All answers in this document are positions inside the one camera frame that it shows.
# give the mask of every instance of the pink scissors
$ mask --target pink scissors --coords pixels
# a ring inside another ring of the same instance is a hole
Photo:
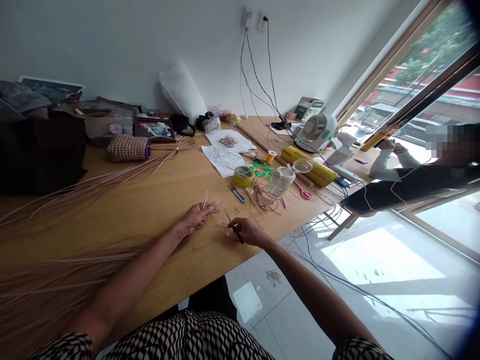
[[[293,181],[293,183],[297,186],[297,188],[300,189],[300,195],[301,195],[302,198],[304,198],[306,200],[311,200],[312,199],[313,195],[311,193],[309,193],[307,190],[305,190],[303,187],[301,187],[298,182]]]

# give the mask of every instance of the white wall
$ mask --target white wall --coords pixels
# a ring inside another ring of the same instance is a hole
[[[355,59],[351,69],[328,98],[326,113],[337,115],[359,89],[392,46],[422,12],[429,0],[402,0],[384,19],[383,24]]]
[[[168,111],[158,73],[161,62],[180,57],[207,105],[242,114],[240,23],[248,4],[270,20],[275,90],[284,112],[301,96],[331,98],[381,25],[395,17],[392,10],[418,1],[2,1],[0,79],[30,75],[80,83],[86,85],[84,99],[100,95]],[[254,25],[253,58],[270,91],[267,33]],[[249,83],[255,84],[249,54],[243,61]],[[257,84],[253,90],[261,94]],[[246,112],[254,114],[250,97],[243,94]],[[261,115],[272,115],[258,103]]]

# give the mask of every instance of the tree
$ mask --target tree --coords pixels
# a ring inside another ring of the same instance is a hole
[[[436,77],[475,44],[478,35],[474,25],[458,0],[440,14],[399,62],[405,69],[396,76],[395,85],[411,88],[395,106],[410,96],[415,83]]]

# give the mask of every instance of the person's arm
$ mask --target person's arm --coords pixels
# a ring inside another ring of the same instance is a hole
[[[421,163],[410,155],[408,149],[399,143],[392,140],[385,140],[378,148],[381,150],[378,157],[371,165],[368,175],[374,179],[386,181],[402,181],[399,173],[395,169],[387,168],[387,162],[392,153],[398,157],[398,161],[402,168],[416,168]]]
[[[258,224],[251,219],[237,217],[228,224],[228,227],[231,228],[232,225],[240,231],[245,243],[258,246],[270,255],[318,326],[337,348],[349,337],[363,338],[380,347],[372,333],[348,305],[268,236]],[[231,230],[227,236],[238,241],[237,235]]]
[[[385,140],[380,145],[380,154],[371,165],[368,175],[378,180],[397,181],[400,179],[398,172],[387,168],[387,162],[395,149],[395,143],[392,140]]]
[[[422,163],[414,158],[409,153],[409,150],[402,144],[395,144],[393,152],[396,154],[402,168],[416,168],[422,165]]]
[[[203,225],[207,215],[214,209],[213,206],[204,210],[200,207],[201,204],[192,206],[179,222],[125,264],[66,325],[62,333],[87,334],[92,341],[92,358],[95,359],[113,327],[137,303],[179,242],[195,227]]]

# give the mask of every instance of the purple trim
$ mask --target purple trim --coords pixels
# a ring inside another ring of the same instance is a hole
[[[150,147],[151,145],[150,139],[146,141],[146,147],[145,147],[145,159],[148,160],[150,159],[150,156],[152,156],[152,148]]]

